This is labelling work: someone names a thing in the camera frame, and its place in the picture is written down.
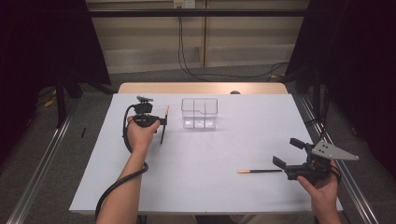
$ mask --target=human hand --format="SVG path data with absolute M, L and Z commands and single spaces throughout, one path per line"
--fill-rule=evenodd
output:
M 147 150 L 149 144 L 152 141 L 153 134 L 160 127 L 160 121 L 156 120 L 151 126 L 142 128 L 134 122 L 134 117 L 127 119 L 127 136 L 131 148 L 135 150 L 141 150 L 142 148 Z
M 334 161 L 331 161 L 331 166 L 336 166 Z M 315 186 L 303 176 L 298 176 L 297 180 L 311 196 L 312 211 L 320 224 L 341 223 L 336 208 L 338 182 L 335 174 L 319 180 Z

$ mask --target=electrical outlet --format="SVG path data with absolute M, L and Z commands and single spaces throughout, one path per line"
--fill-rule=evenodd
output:
M 184 8 L 184 0 L 174 0 L 174 8 Z
M 184 8 L 195 8 L 195 0 L 185 0 Z

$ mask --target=clear plastic container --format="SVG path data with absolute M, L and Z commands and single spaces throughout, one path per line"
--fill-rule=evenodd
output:
M 214 98 L 185 98 L 181 102 L 183 128 L 215 129 L 218 100 Z

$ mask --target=pencil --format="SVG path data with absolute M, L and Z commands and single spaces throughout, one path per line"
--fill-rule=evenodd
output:
M 166 107 L 165 120 L 168 120 L 168 113 L 169 113 L 169 106 Z M 163 135 L 165 134 L 165 127 L 166 127 L 166 125 L 163 125 Z M 163 135 L 161 136 L 161 143 L 160 143 L 160 145 L 163 144 Z
M 238 170 L 238 174 L 274 173 L 274 172 L 282 172 L 282 170 Z

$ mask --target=person's arm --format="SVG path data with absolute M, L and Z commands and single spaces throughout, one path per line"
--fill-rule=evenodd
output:
M 319 223 L 341 224 L 336 207 L 338 182 L 335 174 L 331 173 L 328 178 L 319 180 L 315 186 L 303 176 L 298 176 L 297 180 L 311 196 L 312 211 Z
M 128 118 L 128 122 L 128 141 L 133 152 L 119 179 L 143 168 L 153 134 L 160 127 L 158 120 L 147 128 L 139 127 L 132 121 L 132 117 Z M 135 223 L 141 180 L 140 175 L 114 189 L 103 203 L 96 223 Z

